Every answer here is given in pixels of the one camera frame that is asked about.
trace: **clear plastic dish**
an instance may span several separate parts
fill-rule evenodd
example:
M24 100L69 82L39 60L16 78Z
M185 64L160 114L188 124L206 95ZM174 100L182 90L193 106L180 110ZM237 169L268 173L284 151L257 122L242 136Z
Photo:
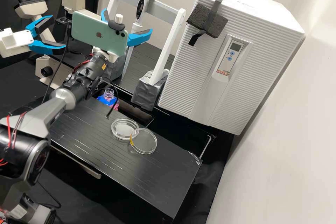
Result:
M136 129L129 142L134 150L145 155L153 153L158 145L156 136L147 128Z
M122 140L129 140L131 134L133 137L136 137L135 130L138 128L139 125L134 120L128 118L116 119L111 124L113 135Z

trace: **black strap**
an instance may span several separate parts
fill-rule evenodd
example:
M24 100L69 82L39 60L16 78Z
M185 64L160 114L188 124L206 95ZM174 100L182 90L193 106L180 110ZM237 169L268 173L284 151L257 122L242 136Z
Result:
M217 11L219 9L219 6L220 4L222 3L223 0L216 0L214 3L213 3L213 6L208 14L208 16L206 17L206 21L203 23L203 26L202 28L199 30L199 32L197 34L195 34L194 36L191 37L190 41L189 41L189 45L191 46L194 46L197 39L199 37L201 37L204 33L207 32L207 30L209 29L212 21L214 20L216 14L217 14Z

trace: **digital display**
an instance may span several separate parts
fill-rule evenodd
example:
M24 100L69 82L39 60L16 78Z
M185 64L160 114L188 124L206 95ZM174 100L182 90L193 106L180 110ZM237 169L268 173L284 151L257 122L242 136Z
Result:
M232 43L230 49L231 50L234 50L234 51L239 51L241 48L241 45L238 45L238 44L235 44L235 43Z

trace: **black platform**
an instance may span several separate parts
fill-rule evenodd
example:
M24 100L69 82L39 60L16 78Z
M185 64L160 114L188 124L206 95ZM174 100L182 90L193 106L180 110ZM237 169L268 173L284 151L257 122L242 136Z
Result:
M112 134L112 122L125 116L106 119L109 110L94 98L81 102L54 122L52 141L174 219L202 161L157 134L152 154L137 153Z

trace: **ribbed white panel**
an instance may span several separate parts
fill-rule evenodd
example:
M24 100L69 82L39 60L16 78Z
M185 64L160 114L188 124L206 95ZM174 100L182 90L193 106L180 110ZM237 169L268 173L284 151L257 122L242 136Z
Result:
M208 8L213 5L211 0L196 0L194 7L198 3ZM208 122L239 135L304 35L228 6L221 5L218 13L229 20L219 38L203 35L194 47L189 46L198 29L187 25L159 106L189 117L226 34L251 41L252 50L230 79Z

